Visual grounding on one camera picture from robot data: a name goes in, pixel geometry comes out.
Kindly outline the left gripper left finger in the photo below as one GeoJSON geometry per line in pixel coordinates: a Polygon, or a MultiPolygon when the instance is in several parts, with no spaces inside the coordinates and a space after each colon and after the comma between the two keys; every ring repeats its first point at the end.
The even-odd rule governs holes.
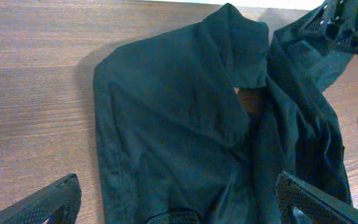
{"type": "Polygon", "coordinates": [[[80,206],[79,180],[68,174],[1,210],[0,224],[74,224],[80,206]]]}

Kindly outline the black trousers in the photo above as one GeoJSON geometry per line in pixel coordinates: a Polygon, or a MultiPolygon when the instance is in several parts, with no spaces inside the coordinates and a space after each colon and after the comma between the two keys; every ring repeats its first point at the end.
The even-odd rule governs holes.
{"type": "Polygon", "coordinates": [[[351,54],[321,53],[299,18],[269,35],[226,4],[201,22],[117,48],[94,70],[106,223],[279,223],[287,171],[351,203],[323,93],[351,54]]]}

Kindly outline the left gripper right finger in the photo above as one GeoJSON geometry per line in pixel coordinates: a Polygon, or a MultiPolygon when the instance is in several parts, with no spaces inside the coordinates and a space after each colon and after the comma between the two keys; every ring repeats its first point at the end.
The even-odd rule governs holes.
{"type": "Polygon", "coordinates": [[[358,224],[358,209],[285,171],[275,191],[282,223],[358,224]]]}

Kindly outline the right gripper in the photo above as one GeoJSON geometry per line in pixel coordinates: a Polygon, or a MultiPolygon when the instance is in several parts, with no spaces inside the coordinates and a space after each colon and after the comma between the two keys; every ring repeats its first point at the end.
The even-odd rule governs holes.
{"type": "Polygon", "coordinates": [[[322,4],[311,11],[299,34],[324,37],[333,48],[358,54],[358,0],[332,0],[322,4]]]}

